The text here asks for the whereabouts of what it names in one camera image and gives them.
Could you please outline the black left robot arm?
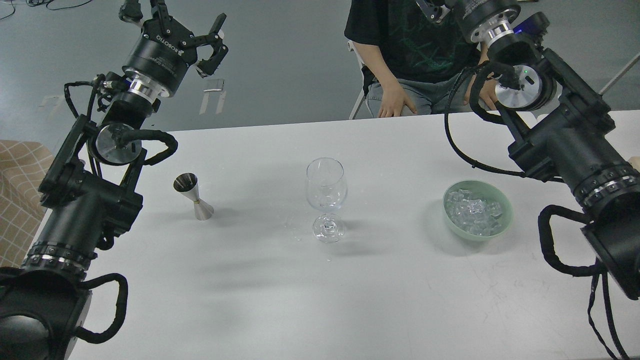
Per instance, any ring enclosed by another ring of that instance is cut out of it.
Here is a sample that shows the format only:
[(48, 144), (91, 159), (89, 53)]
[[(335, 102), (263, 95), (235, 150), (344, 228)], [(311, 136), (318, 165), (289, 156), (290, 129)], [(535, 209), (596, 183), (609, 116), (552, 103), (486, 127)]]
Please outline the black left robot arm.
[(125, 276), (86, 276), (96, 249), (111, 249), (137, 219), (144, 166), (178, 150), (171, 134), (142, 125), (162, 97), (175, 95), (190, 66), (202, 78), (212, 76), (229, 51), (220, 33), (225, 13), (197, 36), (163, 0), (150, 6), (147, 20), (137, 0), (119, 9), (123, 22), (141, 28), (121, 74), (64, 85), (75, 123), (38, 189), (51, 214), (22, 264), (1, 269), (3, 360), (66, 360), (77, 340), (103, 344), (125, 322)]

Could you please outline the person's right hand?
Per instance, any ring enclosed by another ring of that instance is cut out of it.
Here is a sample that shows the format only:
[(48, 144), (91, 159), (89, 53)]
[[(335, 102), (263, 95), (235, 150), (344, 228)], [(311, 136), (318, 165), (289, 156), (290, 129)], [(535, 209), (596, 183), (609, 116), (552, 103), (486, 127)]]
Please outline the person's right hand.
[(400, 117), (405, 108), (413, 115), (418, 114), (414, 101), (397, 79), (380, 80), (379, 84), (382, 89), (382, 100), (377, 114), (378, 117)]

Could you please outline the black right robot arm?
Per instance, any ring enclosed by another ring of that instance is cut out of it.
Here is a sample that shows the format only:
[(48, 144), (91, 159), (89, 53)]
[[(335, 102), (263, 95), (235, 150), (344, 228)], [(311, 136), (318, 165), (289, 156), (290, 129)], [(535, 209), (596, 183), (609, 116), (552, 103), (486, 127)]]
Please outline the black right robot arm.
[[(537, 224), (547, 264), (573, 277), (590, 277), (589, 305), (602, 285), (608, 329), (617, 354), (627, 360), (611, 310), (608, 278), (631, 300), (639, 299), (639, 171), (607, 141), (615, 129), (610, 106), (556, 52), (543, 46), (550, 25), (539, 11), (521, 23), (516, 0), (419, 0), (426, 19), (441, 25), (452, 17), (467, 43), (487, 47), (487, 61), (468, 68), (475, 74), (473, 112), (483, 121), (507, 126), (514, 141), (509, 157), (519, 171), (492, 167), (453, 150), (473, 168), (541, 182), (565, 183), (582, 210), (548, 205)], [(562, 263), (554, 249), (551, 217), (583, 224), (596, 253), (590, 266)]]

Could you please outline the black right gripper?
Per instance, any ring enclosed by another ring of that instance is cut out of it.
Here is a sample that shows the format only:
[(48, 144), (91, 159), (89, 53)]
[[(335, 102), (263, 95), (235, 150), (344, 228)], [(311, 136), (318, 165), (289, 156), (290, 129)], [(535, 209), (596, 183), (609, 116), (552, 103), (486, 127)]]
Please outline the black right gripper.
[(512, 23), (521, 13), (516, 0), (417, 0), (427, 20), (441, 24), (449, 13), (455, 19), (467, 43), (493, 44), (513, 35)]

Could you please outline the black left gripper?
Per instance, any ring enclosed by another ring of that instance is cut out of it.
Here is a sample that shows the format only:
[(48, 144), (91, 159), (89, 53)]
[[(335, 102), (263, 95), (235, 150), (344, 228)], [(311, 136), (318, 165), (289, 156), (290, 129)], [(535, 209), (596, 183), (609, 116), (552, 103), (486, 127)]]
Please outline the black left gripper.
[[(164, 0), (150, 0), (151, 18), (143, 21), (143, 12), (139, 0), (124, 0), (119, 7), (119, 19), (123, 22), (142, 27), (122, 71), (130, 78), (143, 75), (162, 87), (162, 97), (172, 97), (185, 78), (190, 66), (195, 68), (201, 78), (214, 75), (229, 52), (220, 34), (227, 15), (220, 13), (208, 34), (195, 36), (176, 19), (171, 18)], [(197, 48), (210, 46), (211, 55), (198, 59)]]

